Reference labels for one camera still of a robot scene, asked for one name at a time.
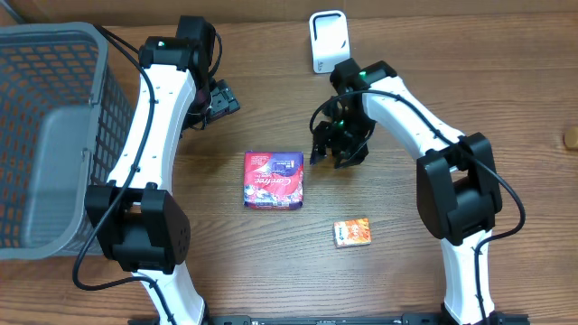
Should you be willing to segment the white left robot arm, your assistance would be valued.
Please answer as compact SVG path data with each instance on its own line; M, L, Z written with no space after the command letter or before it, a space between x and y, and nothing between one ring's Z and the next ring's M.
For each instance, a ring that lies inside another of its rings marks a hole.
M173 37L151 36L138 49L105 28L100 32L135 65L141 82L118 161L105 184L87 188L85 210L93 226L87 242L99 243L105 258L128 276L82 283L83 247L73 282L86 291L141 283L158 311L155 324L208 324L209 307L186 265L191 224L172 195L172 169L184 131L202 130L240 109L228 84L214 78L221 37L205 18L187 15Z

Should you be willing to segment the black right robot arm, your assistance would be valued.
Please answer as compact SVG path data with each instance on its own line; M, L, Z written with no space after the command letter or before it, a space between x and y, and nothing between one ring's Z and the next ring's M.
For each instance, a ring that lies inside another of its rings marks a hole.
M488 248L502 199L493 153L480 133L445 124L407 89L384 61L361 68L353 59L330 75L336 96L319 107L326 120L311 125L311 164L327 155L335 168L362 163L368 140L382 125L416 163L416 206L427 230L440 239L449 324L488 324Z

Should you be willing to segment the Kleenex tissue pack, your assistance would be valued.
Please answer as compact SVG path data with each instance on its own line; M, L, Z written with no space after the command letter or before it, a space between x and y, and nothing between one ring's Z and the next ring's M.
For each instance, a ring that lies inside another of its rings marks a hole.
M336 221L333 223L334 243L337 248L366 246L372 242L367 218Z

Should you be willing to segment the red Carefree pad pack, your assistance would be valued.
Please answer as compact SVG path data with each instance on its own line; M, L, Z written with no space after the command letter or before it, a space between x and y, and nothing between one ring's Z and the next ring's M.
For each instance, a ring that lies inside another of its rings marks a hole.
M252 209L303 206L302 152L245 152L244 205Z

